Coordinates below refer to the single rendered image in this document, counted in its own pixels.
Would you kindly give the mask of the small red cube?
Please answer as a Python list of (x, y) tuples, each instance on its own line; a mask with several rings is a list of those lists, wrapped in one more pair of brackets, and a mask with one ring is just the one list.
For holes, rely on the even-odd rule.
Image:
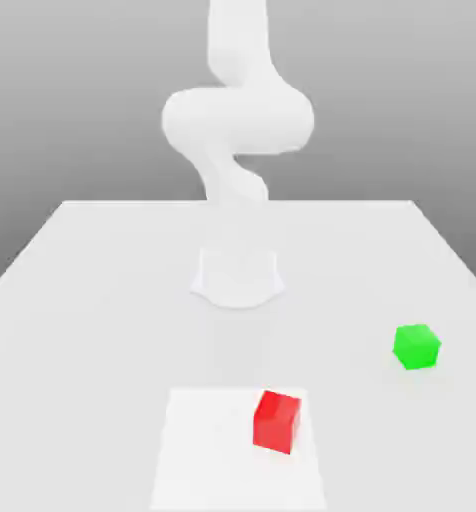
[(302, 400), (265, 390), (253, 415), (255, 446), (290, 455), (300, 423)]

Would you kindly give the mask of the small green cube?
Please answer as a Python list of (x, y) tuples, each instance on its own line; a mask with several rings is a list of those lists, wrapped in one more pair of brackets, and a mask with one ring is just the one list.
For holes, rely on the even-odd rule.
[(392, 352), (406, 370), (431, 368), (437, 364), (442, 343), (427, 324), (396, 328)]

